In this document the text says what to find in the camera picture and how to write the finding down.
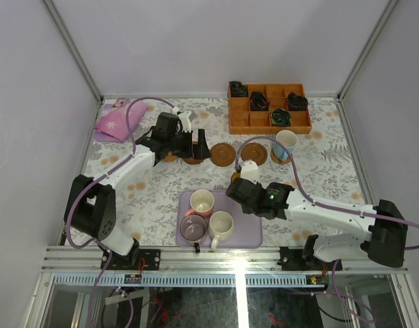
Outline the light wooden coaster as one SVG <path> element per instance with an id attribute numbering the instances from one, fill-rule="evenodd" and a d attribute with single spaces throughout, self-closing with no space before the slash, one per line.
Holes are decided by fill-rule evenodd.
<path id="1" fill-rule="evenodd" d="M 274 149 L 271 150 L 271 160 L 274 163 L 277 163 L 279 165 L 289 164 L 291 162 L 290 157 L 291 157 L 291 154 L 286 153 L 284 150 L 282 151 L 282 157 L 281 158 L 277 156 Z"/>
<path id="2" fill-rule="evenodd" d="M 164 159 L 162 159 L 162 161 L 163 162 L 172 162 L 172 161 L 175 161 L 176 159 L 177 159 L 177 156 L 174 155 L 172 152 L 169 152 L 167 154 L 167 156 Z"/>

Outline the cream white mug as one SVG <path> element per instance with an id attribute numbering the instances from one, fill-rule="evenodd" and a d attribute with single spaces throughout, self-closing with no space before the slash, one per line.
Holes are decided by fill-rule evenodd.
<path id="1" fill-rule="evenodd" d="M 229 240 L 234 233 L 234 219 L 225 211 L 213 213 L 208 223 L 208 233 L 212 238 L 211 249 L 216 249 L 220 242 Z"/>

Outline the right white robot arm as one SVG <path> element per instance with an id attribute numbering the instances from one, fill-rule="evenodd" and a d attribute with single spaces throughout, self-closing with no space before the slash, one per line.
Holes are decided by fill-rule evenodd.
<path id="1" fill-rule="evenodd" d="M 346 258 L 369 258 L 377 264 L 401 268 L 404 262 L 407 225 L 393 202 L 357 206 L 308 194 L 289 184 L 272 182 L 267 187 L 237 178 L 226 195 L 241 205 L 245 214 L 266 219 L 307 221 L 341 230 L 341 234 L 308 237 L 302 252 L 303 264 L 318 269 L 325 263 Z"/>

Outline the light blue mug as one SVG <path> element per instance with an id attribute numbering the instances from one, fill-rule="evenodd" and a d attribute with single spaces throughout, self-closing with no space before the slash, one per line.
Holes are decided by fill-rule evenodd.
<path id="1" fill-rule="evenodd" d="M 281 147 L 278 143 L 273 144 L 273 153 L 277 159 L 286 161 L 288 156 L 293 153 L 298 143 L 297 135 L 288 130 L 280 131 L 276 136 L 275 140 L 284 146 Z"/>

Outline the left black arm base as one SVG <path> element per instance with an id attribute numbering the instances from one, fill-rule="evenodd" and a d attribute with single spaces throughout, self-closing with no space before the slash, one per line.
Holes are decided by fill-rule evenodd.
<path id="1" fill-rule="evenodd" d="M 108 259 L 108 252 L 104 249 L 103 257 L 100 267 L 107 268 L 107 270 L 117 271 L 158 271 L 161 261 L 161 250 L 160 249 L 140 249 L 139 242 L 133 239 L 133 246 L 130 252 L 123 256 L 113 252 L 112 259 L 108 265 L 106 261 Z"/>

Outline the yellow glass cup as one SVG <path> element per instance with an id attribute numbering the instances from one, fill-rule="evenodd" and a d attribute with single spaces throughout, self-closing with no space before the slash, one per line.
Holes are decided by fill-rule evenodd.
<path id="1" fill-rule="evenodd" d="M 230 182 L 233 183 L 235 180 L 238 180 L 240 177 L 241 177 L 241 173 L 240 172 L 235 172 L 231 176 Z"/>

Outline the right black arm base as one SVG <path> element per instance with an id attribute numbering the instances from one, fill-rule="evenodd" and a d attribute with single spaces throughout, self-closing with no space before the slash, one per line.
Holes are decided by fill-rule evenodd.
<path id="1" fill-rule="evenodd" d="M 280 247 L 280 265 L 283 271 L 324 271 L 332 270 L 337 258 L 329 255 L 331 246 L 341 239 L 340 235 L 310 235 L 303 249 Z"/>

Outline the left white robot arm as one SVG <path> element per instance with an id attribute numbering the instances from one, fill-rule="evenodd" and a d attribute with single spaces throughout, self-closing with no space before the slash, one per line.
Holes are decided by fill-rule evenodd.
<path id="1" fill-rule="evenodd" d="M 103 249 L 116 255 L 124 269 L 134 269 L 140 261 L 137 241 L 117 224 L 116 195 L 133 179 L 172 154 L 182 159 L 211 158 L 205 130 L 198 129 L 198 140 L 186 123 L 186 113 L 163 112 L 150 130 L 133 142 L 134 149 L 121 162 L 95 177 L 78 175 L 72 182 L 64 221 L 66 237 L 70 229 L 85 233 Z"/>

